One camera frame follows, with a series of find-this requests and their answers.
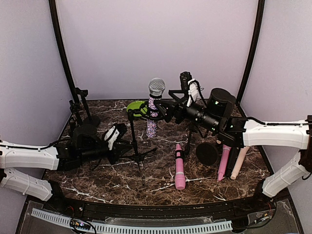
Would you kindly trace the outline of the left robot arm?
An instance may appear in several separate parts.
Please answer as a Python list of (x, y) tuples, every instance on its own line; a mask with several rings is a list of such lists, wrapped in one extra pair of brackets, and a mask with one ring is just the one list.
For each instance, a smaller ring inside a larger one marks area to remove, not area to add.
[(7, 141), (0, 143), (0, 186), (24, 195), (48, 201), (57, 212), (69, 208), (56, 182), (49, 182), (18, 171), (18, 168), (39, 168), (50, 171), (70, 171), (83, 163), (106, 158), (115, 164), (132, 150), (129, 141), (123, 140), (125, 124), (114, 124), (102, 137), (95, 126), (83, 124), (70, 138), (55, 141), (48, 146), (18, 145)]

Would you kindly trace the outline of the black round-base mic stand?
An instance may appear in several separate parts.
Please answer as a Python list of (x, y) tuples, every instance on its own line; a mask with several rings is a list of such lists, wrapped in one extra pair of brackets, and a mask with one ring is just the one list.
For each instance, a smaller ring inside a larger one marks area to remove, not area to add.
[(81, 90), (80, 88), (75, 88), (75, 93), (80, 96), (84, 110), (87, 114), (87, 117), (82, 121), (83, 124), (91, 124), (95, 127), (98, 127), (100, 124), (100, 118), (95, 115), (91, 115), (89, 106), (86, 100), (88, 96), (88, 90)]

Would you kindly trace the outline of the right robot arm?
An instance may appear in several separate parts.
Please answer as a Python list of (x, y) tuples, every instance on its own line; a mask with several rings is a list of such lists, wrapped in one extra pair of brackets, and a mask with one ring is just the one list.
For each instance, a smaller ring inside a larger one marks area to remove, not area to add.
[(214, 88), (201, 106), (194, 98), (179, 98), (171, 90), (173, 101), (156, 100), (154, 104), (160, 117), (166, 122), (175, 118), (177, 123), (187, 119), (210, 131), (223, 144), (244, 148), (251, 146), (285, 146), (298, 152), (272, 176), (259, 182), (255, 196), (249, 200), (249, 208), (260, 211), (268, 203), (268, 197), (299, 178), (308, 178), (312, 172), (312, 117), (292, 122), (263, 122), (254, 117), (232, 117), (235, 97), (221, 88)]

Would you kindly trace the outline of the black microphone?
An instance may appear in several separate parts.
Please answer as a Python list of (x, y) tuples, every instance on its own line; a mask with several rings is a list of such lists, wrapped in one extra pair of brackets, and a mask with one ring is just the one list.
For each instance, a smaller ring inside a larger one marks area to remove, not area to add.
[(239, 155), (240, 149), (239, 148), (231, 148), (226, 171), (225, 171), (225, 177), (230, 178), (232, 171), (234, 169), (235, 163), (237, 161), (238, 155)]

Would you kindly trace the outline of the purple glitter microphone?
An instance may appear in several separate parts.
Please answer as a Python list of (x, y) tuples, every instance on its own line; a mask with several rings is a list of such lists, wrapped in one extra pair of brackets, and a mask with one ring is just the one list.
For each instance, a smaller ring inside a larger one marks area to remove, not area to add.
[[(154, 100), (162, 98), (162, 94), (165, 90), (165, 82), (161, 78), (153, 78), (149, 83), (150, 97), (148, 101), (148, 110), (151, 117), (157, 117), (156, 106), (154, 105)], [(156, 136), (157, 123), (154, 120), (147, 120), (147, 131), (146, 136), (148, 138), (153, 138)]]

